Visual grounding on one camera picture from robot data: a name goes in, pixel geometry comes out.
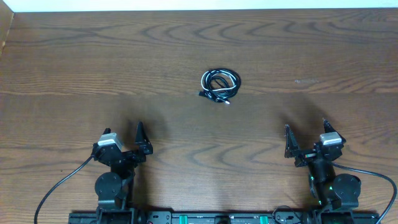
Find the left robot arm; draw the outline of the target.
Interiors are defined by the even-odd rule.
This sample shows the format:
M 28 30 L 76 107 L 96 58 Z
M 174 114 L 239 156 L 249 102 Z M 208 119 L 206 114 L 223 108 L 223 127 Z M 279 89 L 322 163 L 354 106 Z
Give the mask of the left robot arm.
M 153 146 L 140 121 L 137 124 L 134 145 L 137 149 L 122 151 L 122 142 L 109 128 L 94 143 L 91 155 L 110 168 L 95 183 L 98 196 L 97 223 L 147 223 L 147 212 L 130 206 L 135 168 L 153 153 Z

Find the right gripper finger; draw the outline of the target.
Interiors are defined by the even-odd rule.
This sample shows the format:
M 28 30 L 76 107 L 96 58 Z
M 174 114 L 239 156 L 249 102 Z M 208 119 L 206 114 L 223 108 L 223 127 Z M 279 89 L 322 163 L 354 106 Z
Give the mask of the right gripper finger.
M 323 127 L 325 130 L 325 133 L 336 132 L 336 130 L 333 128 L 333 126 L 330 124 L 330 122 L 327 119 L 323 119 Z
M 285 158 L 296 157 L 300 153 L 300 146 L 297 143 L 294 132 L 288 124 L 285 125 Z

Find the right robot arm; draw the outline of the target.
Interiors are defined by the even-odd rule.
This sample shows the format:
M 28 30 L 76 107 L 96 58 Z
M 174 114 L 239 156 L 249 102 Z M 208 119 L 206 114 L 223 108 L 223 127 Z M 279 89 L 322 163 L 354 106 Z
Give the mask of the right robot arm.
M 285 125 L 284 157 L 295 159 L 295 167 L 308 168 L 311 194 L 319 208 L 302 217 L 304 223 L 354 223 L 352 209 L 359 206 L 361 181 L 351 174 L 336 174 L 332 162 L 342 155 L 346 139 L 329 123 L 323 121 L 325 132 L 311 149 L 300 148 L 294 133 Z

